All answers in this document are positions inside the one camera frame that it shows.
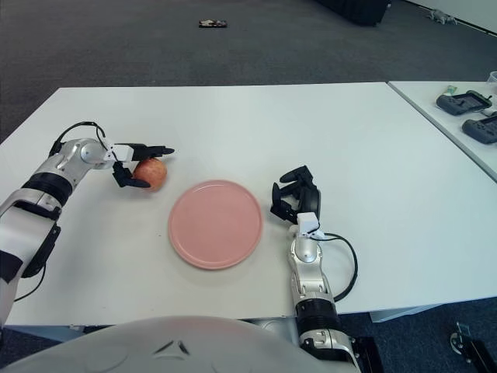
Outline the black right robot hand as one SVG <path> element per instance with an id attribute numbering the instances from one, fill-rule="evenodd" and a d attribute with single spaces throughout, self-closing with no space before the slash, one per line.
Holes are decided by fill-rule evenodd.
<path id="1" fill-rule="evenodd" d="M 321 192 L 307 166 L 283 174 L 273 184 L 270 212 L 298 227 L 299 236 L 311 237 L 320 229 Z"/>

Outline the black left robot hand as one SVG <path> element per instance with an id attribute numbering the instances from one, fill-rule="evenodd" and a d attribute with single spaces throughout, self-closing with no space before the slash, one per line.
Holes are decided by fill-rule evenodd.
<path id="1" fill-rule="evenodd" d="M 132 172 L 123 164 L 161 158 L 163 155 L 170 155 L 174 152 L 173 148 L 167 148 L 163 145 L 147 146 L 138 143 L 118 143 L 109 145 L 104 159 L 113 161 L 113 177 L 120 187 L 148 189 L 151 188 L 151 183 L 133 177 Z"/>

